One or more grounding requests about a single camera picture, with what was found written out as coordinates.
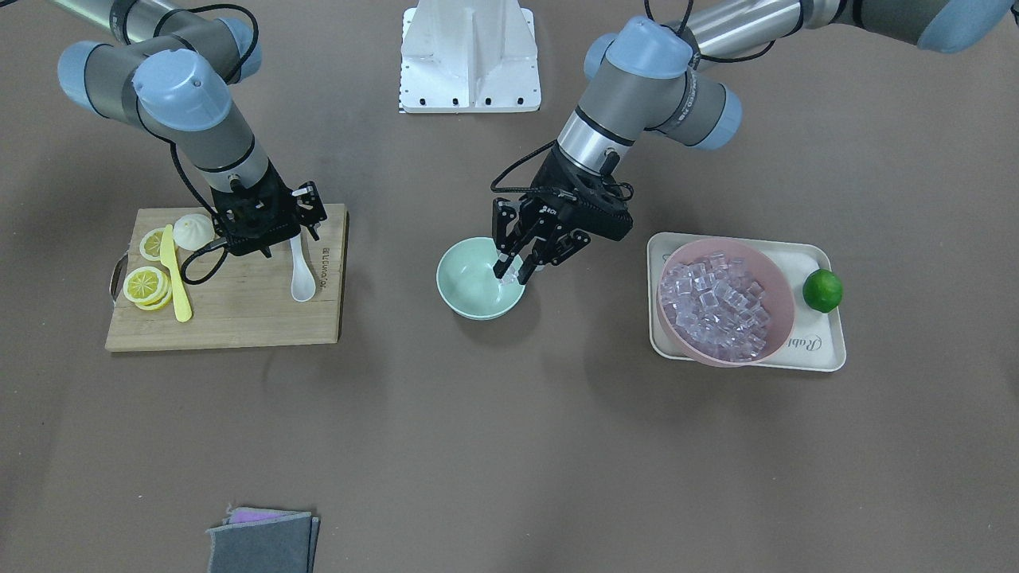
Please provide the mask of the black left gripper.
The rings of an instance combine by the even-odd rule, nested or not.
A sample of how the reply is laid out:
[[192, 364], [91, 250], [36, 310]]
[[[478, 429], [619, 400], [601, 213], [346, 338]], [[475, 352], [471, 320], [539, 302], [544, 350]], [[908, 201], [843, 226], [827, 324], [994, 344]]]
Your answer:
[[519, 195], [516, 200], [495, 198], [492, 205], [492, 239], [498, 250], [494, 264], [496, 279], [506, 276], [514, 258], [520, 256], [527, 246], [532, 251], [521, 265], [520, 284], [526, 284], [540, 268], [560, 265], [591, 243], [590, 233], [577, 228], [572, 220], [572, 216], [578, 214], [578, 197], [567, 178], [569, 172], [564, 170], [570, 162], [564, 159], [557, 146], [543, 146], [541, 149], [547, 155], [531, 185], [523, 188], [498, 186], [509, 171], [535, 158], [539, 154], [537, 151], [514, 163], [492, 183], [492, 192]]

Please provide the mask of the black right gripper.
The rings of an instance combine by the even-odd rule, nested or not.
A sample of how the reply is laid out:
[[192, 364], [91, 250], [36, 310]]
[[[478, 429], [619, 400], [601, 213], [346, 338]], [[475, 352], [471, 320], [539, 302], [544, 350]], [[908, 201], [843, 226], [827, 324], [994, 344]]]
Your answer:
[[232, 184], [229, 193], [211, 193], [232, 256], [259, 251], [271, 257], [271, 247], [294, 238], [302, 226], [317, 242], [318, 228], [328, 218], [315, 183], [306, 181], [292, 192], [272, 163], [252, 186]]

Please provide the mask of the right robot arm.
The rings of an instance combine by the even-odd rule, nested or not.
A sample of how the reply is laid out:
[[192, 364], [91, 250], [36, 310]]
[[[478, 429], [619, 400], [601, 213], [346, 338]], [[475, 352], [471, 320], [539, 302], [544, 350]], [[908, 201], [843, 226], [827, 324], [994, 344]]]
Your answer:
[[268, 253], [302, 229], [316, 232], [326, 210], [315, 185], [283, 183], [232, 98], [230, 86], [262, 62], [254, 18], [208, 19], [169, 1], [61, 8], [115, 39], [66, 48], [62, 90], [92, 113], [174, 144], [211, 189], [207, 208], [230, 254]]

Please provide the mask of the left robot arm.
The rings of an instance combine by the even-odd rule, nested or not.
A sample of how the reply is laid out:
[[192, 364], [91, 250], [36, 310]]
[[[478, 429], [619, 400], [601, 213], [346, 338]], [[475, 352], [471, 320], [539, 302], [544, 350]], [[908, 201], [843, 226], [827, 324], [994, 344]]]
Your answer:
[[921, 50], [957, 53], [978, 43], [1015, 1], [725, 1], [680, 21], [631, 18], [591, 45], [588, 87], [531, 185], [492, 183], [494, 275], [521, 258], [516, 280], [564, 263], [593, 236], [619, 242], [633, 226], [633, 189], [614, 170], [641, 134], [663, 135], [693, 149], [715, 150], [734, 138], [742, 104], [731, 88], [704, 75], [713, 63], [764, 54], [801, 29], [845, 23]]

